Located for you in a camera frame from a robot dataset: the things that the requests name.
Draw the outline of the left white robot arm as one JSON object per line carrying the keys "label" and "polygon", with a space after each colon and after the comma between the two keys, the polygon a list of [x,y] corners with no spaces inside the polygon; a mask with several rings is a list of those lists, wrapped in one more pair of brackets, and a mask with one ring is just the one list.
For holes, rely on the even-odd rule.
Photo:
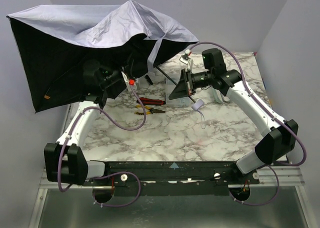
{"label": "left white robot arm", "polygon": [[56,143],[48,143],[44,148],[47,179],[59,184],[83,185],[86,180],[104,175],[105,164],[87,161],[81,146],[106,105],[110,88],[116,85],[121,89],[126,87],[123,68],[89,60],[83,64],[82,70],[84,85],[76,114]]}

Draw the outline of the purple umbrella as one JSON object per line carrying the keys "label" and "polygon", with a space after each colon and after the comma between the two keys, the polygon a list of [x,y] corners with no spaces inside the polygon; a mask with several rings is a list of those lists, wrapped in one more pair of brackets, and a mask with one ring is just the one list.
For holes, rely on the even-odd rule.
{"label": "purple umbrella", "polygon": [[7,16],[36,112],[81,101],[104,107],[196,36],[136,1],[39,5]]}

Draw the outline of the mint green umbrella case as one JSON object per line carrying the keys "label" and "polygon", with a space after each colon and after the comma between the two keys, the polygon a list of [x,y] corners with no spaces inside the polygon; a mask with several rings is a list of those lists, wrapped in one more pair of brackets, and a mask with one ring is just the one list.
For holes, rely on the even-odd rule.
{"label": "mint green umbrella case", "polygon": [[228,103],[230,100],[228,97],[225,97],[219,90],[212,89],[213,90],[213,97],[214,100],[218,103]]}

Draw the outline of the clear plastic screw box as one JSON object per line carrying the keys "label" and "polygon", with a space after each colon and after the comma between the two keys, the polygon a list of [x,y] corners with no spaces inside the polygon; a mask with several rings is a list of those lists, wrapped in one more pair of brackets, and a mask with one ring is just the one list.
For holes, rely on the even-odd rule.
{"label": "clear plastic screw box", "polygon": [[165,78],[164,82],[165,82],[165,86],[164,86],[165,102],[168,106],[187,107],[192,104],[192,101],[188,97],[170,100],[169,95],[173,91],[175,84],[172,81],[170,81],[168,78]]}

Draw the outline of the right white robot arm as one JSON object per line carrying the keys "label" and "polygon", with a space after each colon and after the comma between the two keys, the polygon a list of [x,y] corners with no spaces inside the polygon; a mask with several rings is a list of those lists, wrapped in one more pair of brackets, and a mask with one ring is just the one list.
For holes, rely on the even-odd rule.
{"label": "right white robot arm", "polygon": [[298,124],[277,115],[256,96],[237,70],[228,71],[221,50],[212,48],[203,51],[201,55],[205,71],[193,73],[183,69],[179,82],[168,98],[184,98],[195,94],[197,88],[212,86],[245,112],[258,128],[262,140],[254,150],[235,162],[236,172],[247,174],[261,166],[274,163],[292,151]]}

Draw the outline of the yellow handled pliers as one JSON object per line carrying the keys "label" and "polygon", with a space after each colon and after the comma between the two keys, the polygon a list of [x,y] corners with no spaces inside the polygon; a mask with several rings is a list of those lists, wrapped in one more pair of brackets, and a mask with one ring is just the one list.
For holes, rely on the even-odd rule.
{"label": "yellow handled pliers", "polygon": [[138,104],[135,106],[136,108],[142,108],[142,112],[138,112],[136,111],[135,114],[136,115],[150,115],[150,114],[162,114],[162,113],[165,113],[164,110],[160,110],[160,109],[157,109],[157,108],[151,108],[149,106],[146,106],[146,105],[141,105],[141,104]]}

